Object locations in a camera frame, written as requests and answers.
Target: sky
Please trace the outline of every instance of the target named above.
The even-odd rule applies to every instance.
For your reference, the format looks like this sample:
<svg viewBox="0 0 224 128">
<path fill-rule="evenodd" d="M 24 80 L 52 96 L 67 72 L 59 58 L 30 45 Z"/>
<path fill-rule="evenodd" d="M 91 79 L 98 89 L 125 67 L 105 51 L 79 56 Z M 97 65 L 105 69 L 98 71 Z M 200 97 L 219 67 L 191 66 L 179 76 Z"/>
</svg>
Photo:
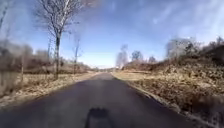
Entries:
<svg viewBox="0 0 224 128">
<path fill-rule="evenodd" d="M 50 35 L 32 15 L 34 0 L 16 0 L 4 27 L 10 39 L 30 44 L 34 50 L 47 49 Z M 70 26 L 78 31 L 79 61 L 91 67 L 115 66 L 122 45 L 128 57 L 139 50 L 145 59 L 165 58 L 165 46 L 172 38 L 193 37 L 204 44 L 224 37 L 223 0 L 98 0 L 96 7 L 81 12 L 81 23 Z M 74 35 L 63 34 L 60 54 L 73 58 Z"/>
</svg>

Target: dead grass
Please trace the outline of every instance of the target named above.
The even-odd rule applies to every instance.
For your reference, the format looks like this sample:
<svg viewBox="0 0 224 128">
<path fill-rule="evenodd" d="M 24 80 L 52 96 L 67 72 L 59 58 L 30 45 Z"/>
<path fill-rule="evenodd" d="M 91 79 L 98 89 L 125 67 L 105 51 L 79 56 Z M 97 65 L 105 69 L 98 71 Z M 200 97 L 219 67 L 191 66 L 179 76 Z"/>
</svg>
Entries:
<svg viewBox="0 0 224 128">
<path fill-rule="evenodd" d="M 223 126 L 224 88 L 222 79 L 211 80 L 180 73 L 112 73 L 140 92 L 174 111 L 197 119 L 208 127 Z"/>
<path fill-rule="evenodd" d="M 14 90 L 11 94 L 6 95 L 0 99 L 0 109 L 8 105 L 19 105 L 28 100 L 49 94 L 53 91 L 61 89 L 62 87 L 85 80 L 94 75 L 96 75 L 96 73 L 85 73 L 77 75 L 63 74 L 59 75 L 59 79 L 56 81 L 53 81 L 51 75 L 24 75 L 23 85 Z"/>
</svg>

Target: leafless tree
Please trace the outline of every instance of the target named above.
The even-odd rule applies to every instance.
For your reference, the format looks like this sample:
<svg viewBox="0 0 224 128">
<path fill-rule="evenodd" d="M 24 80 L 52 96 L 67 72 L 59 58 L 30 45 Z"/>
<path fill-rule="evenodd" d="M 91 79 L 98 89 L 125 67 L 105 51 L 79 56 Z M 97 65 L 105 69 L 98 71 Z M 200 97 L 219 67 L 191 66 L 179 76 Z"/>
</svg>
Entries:
<svg viewBox="0 0 224 128">
<path fill-rule="evenodd" d="M 132 61 L 133 62 L 143 62 L 143 55 L 140 51 L 134 51 L 132 53 Z"/>
<path fill-rule="evenodd" d="M 121 69 L 128 62 L 127 48 L 127 45 L 123 45 L 121 47 L 121 51 L 117 55 L 116 67 L 119 69 Z"/>
<path fill-rule="evenodd" d="M 36 16 L 55 37 L 55 79 L 59 71 L 59 47 L 61 35 L 68 25 L 72 24 L 73 16 L 87 5 L 84 0 L 38 0 Z"/>
<path fill-rule="evenodd" d="M 12 91 L 17 78 L 16 73 L 11 72 L 12 59 L 12 54 L 0 46 L 0 96 L 3 96 L 8 91 Z"/>
<path fill-rule="evenodd" d="M 197 54 L 200 48 L 200 43 L 194 39 L 177 38 L 172 39 L 166 46 L 167 57 L 170 59 L 178 58 L 182 55 Z"/>
<path fill-rule="evenodd" d="M 73 71 L 74 71 L 74 74 L 77 72 L 77 68 L 78 68 L 78 65 L 77 65 L 77 62 L 78 62 L 78 58 L 81 56 L 81 53 L 80 53 L 80 36 L 77 35 L 75 37 L 75 41 L 74 41 L 74 67 L 73 67 Z"/>
<path fill-rule="evenodd" d="M 150 63 L 150 64 L 154 64 L 154 63 L 156 63 L 156 59 L 155 59 L 155 57 L 150 56 L 150 57 L 149 57 L 149 60 L 148 60 L 148 63 Z"/>
<path fill-rule="evenodd" d="M 224 39 L 223 39 L 222 37 L 219 36 L 219 37 L 216 39 L 216 43 L 217 43 L 218 46 L 224 45 Z"/>
<path fill-rule="evenodd" d="M 5 0 L 5 1 L 1 1 L 1 2 L 0 2 L 0 6 L 2 6 L 2 7 L 1 7 L 2 10 L 0 10 L 0 11 L 2 11 L 2 12 L 0 12 L 0 13 L 2 13 L 2 14 L 0 15 L 0 16 L 1 16 L 1 17 L 0 17 L 0 30 L 1 30 L 3 21 L 4 21 L 4 19 L 5 19 L 6 13 L 7 13 L 8 8 L 9 8 L 9 1 L 7 1 L 7 0 Z"/>
</svg>

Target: ground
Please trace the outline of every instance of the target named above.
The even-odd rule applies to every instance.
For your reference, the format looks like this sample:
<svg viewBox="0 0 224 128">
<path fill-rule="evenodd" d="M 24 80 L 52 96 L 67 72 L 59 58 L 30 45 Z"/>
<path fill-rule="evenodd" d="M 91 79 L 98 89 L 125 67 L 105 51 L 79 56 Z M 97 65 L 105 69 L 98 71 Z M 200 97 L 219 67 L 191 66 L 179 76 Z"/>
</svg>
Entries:
<svg viewBox="0 0 224 128">
<path fill-rule="evenodd" d="M 0 110 L 3 128 L 193 128 L 186 117 L 108 73 Z"/>
<path fill-rule="evenodd" d="M 6 94 L 0 98 L 0 109 L 4 106 L 16 106 L 23 102 L 33 100 L 35 98 L 47 95 L 53 91 L 59 90 L 65 86 L 74 84 L 75 82 L 88 79 L 97 73 L 90 72 L 84 74 L 61 74 L 59 79 L 54 81 L 53 75 L 24 75 L 22 87 L 15 89 L 12 93 Z"/>
<path fill-rule="evenodd" d="M 112 74 L 177 113 L 209 127 L 223 125 L 223 88 L 209 84 L 208 79 L 186 77 L 177 73 L 123 71 Z"/>
</svg>

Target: asphalt road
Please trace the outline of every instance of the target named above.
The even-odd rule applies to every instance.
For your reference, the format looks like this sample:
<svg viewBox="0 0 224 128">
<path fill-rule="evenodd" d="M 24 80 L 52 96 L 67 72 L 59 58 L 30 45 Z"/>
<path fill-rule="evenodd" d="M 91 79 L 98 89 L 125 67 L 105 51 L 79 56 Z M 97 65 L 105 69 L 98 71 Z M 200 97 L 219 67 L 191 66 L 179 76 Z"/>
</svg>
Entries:
<svg viewBox="0 0 224 128">
<path fill-rule="evenodd" d="M 0 111 L 0 128 L 192 128 L 181 115 L 110 74 Z"/>
</svg>

